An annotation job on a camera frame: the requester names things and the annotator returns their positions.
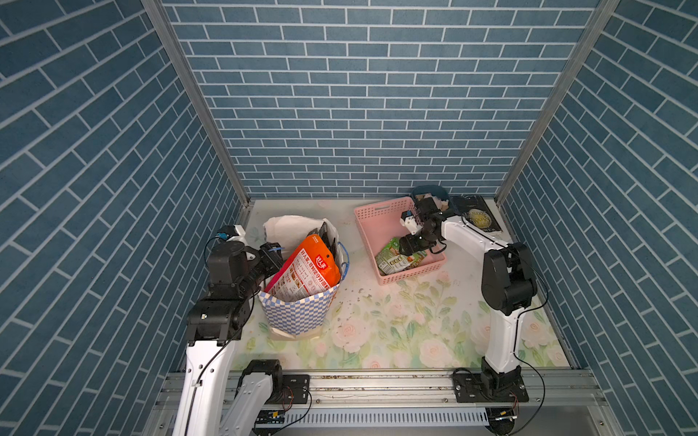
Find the black red condiment packet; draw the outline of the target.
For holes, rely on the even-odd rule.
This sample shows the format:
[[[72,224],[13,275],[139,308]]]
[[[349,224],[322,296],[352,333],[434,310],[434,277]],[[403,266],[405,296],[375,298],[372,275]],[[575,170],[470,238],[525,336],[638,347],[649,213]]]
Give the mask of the black red condiment packet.
[[[337,239],[330,235],[330,228],[327,222],[323,222],[322,226],[318,230],[318,236],[324,242],[325,246],[328,248],[330,253],[336,257],[337,256]]]

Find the small green condiment packet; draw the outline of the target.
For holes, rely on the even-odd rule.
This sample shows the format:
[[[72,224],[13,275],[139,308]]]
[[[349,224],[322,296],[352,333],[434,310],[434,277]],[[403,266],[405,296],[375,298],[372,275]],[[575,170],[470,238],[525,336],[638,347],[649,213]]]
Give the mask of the small green condiment packet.
[[[394,237],[374,257],[381,275],[387,276],[414,269],[427,258],[425,251],[404,255],[400,253],[399,248],[399,238]]]

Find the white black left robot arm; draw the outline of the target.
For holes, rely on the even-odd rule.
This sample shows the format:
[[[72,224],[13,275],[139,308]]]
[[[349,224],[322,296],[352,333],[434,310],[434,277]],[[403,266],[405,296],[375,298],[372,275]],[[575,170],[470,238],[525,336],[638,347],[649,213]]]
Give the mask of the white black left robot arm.
[[[236,347],[267,278],[283,266],[282,247],[243,241],[216,245],[207,260],[206,293],[186,317],[185,384],[175,435],[220,434],[223,400]]]

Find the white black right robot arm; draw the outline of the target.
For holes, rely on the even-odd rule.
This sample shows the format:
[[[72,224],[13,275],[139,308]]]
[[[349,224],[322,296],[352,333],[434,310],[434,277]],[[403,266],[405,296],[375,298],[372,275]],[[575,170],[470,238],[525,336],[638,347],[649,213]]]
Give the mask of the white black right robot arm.
[[[521,375],[518,357],[524,314],[538,293],[534,256],[523,243],[507,243],[481,231],[462,215],[444,212],[432,197],[401,214],[409,234],[399,240],[399,251],[411,255],[432,251],[436,245],[458,245],[482,267],[481,292],[491,310],[490,340],[481,365],[485,395],[494,397],[516,385]]]

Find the orange condiment packet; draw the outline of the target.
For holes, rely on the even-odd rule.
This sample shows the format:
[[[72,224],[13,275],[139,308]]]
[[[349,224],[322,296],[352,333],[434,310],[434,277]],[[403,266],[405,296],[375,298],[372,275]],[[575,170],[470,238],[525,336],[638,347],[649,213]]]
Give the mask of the orange condiment packet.
[[[340,279],[334,256],[321,238],[312,234],[285,261],[265,292],[285,303],[293,303],[332,289]]]

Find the blue checkered paper bag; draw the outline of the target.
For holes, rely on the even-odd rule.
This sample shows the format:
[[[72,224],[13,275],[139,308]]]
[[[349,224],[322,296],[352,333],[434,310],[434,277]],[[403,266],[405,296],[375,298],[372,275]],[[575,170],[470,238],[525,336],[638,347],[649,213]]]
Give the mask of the blue checkered paper bag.
[[[339,232],[327,219],[273,217],[266,240],[280,245],[283,264],[259,296],[270,334],[280,341],[318,336],[350,267]]]

